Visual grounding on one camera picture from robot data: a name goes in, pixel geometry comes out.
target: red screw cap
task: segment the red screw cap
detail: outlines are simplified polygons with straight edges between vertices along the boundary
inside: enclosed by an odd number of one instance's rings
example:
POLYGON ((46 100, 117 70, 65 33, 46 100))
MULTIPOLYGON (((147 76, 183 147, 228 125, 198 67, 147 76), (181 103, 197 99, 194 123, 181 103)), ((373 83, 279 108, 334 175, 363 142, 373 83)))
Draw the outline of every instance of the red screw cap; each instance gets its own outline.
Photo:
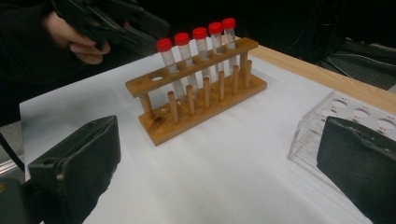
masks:
POLYGON ((235 19, 234 18, 226 18, 222 20, 222 25, 224 29, 233 29, 235 28, 235 19))
POLYGON ((192 36, 194 39, 205 39, 207 38, 207 31, 205 27, 198 27, 192 30, 192 36))
POLYGON ((162 38, 157 41, 157 50, 159 52, 166 52, 172 48, 172 42, 169 38, 162 38))
POLYGON ((175 35, 175 43, 178 46, 187 45, 190 42, 189 34, 187 33, 178 33, 175 35))
POLYGON ((209 33, 212 35, 221 34, 222 29, 222 24, 219 21, 215 21, 209 24, 209 33))

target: wooden test tube rack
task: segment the wooden test tube rack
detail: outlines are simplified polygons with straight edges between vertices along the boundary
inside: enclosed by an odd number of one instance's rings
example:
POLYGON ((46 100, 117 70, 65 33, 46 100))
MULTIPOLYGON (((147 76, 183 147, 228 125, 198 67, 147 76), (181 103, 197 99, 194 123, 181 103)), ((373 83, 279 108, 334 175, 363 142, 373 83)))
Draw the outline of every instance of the wooden test tube rack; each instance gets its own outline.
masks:
POLYGON ((264 80, 250 74, 251 60, 248 60, 248 51, 257 48, 258 43, 249 38, 241 38, 236 40, 235 45, 236 49, 222 46, 221 55, 210 50, 208 60, 202 60, 198 55, 193 56, 194 66, 187 67, 183 61, 177 62, 178 72, 175 74, 170 74, 168 68, 164 67, 125 83, 132 96, 140 98, 145 113, 139 116, 139 120, 155 146, 266 89, 267 83, 264 80), (233 67, 229 76, 222 78, 224 74, 219 74, 219 80, 210 85, 206 84, 207 80, 204 78, 204 86, 195 96, 191 96, 191 86, 187 86, 186 103, 181 104, 175 100, 173 92, 170 91, 167 104, 152 108, 150 91, 237 55, 239 65, 233 67))

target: white table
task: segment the white table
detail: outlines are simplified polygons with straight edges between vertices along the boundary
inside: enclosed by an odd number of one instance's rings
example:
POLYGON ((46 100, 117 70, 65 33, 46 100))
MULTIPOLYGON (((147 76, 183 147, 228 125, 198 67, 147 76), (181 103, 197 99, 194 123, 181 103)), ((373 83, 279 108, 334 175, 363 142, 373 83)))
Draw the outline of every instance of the white table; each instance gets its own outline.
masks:
MULTIPOLYGON (((124 83, 161 68, 159 54, 26 101, 25 163, 83 124, 116 115, 121 162, 84 223, 371 223, 287 159, 299 119, 332 90, 249 59, 252 74, 268 83, 265 91, 157 147, 124 83)), ((166 103, 166 92, 150 95, 154 107, 166 103)))

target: hand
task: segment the hand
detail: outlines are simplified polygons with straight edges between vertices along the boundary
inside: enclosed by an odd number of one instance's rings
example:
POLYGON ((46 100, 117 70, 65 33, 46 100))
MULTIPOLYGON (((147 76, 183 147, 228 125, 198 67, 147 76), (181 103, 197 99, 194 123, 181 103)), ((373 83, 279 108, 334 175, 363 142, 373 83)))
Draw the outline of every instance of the hand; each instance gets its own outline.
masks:
POLYGON ((103 55, 110 52, 110 45, 106 41, 99 50, 96 43, 87 36, 79 34, 65 20, 51 12, 44 19, 44 27, 47 28, 55 43, 61 48, 69 48, 84 63, 99 64, 103 61, 103 55))

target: test tube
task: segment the test tube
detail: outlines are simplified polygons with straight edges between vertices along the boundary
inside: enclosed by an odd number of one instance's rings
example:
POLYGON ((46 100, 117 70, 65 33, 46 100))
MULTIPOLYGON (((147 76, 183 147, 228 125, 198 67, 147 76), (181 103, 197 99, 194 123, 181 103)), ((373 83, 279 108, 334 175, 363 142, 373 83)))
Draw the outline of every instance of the test tube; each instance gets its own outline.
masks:
MULTIPOLYGON (((207 51, 207 31, 205 27, 198 27, 192 30, 192 37, 195 39, 198 55, 202 60, 209 60, 209 53, 207 51)), ((211 83, 210 67, 204 68, 202 71, 202 78, 208 77, 211 83)))
MULTIPOLYGON (((212 45, 213 45, 213 53, 215 54, 222 54, 222 41, 221 41, 221 33, 223 27, 221 22, 214 21, 209 24, 209 33, 210 37, 212 38, 212 45)), ((216 74, 219 75, 219 71, 224 71, 224 62, 217 63, 216 66, 216 74)))
MULTIPOLYGON (((187 33, 178 33, 175 35, 175 43, 178 45, 181 59, 186 64, 186 67, 194 66, 190 50, 190 36, 187 33)), ((198 91, 197 77, 195 73, 187 76, 189 84, 192 86, 192 92, 195 94, 198 91)))
MULTIPOLYGON (((222 20, 222 26, 224 28, 224 34, 227 40, 227 49, 235 49, 235 19, 234 18, 226 18, 222 20)), ((237 65, 236 56, 230 58, 228 60, 228 64, 230 66, 230 72, 233 71, 233 66, 237 65)))
MULTIPOLYGON (((157 50, 163 56, 163 63, 168 68, 169 73, 174 74, 177 73, 177 66, 175 62, 175 57, 172 52, 172 42, 169 38, 162 38, 157 41, 157 50)), ((186 94, 184 93, 183 85, 181 84, 181 80, 177 80, 172 82, 172 86, 174 88, 177 99, 184 104, 186 94)))

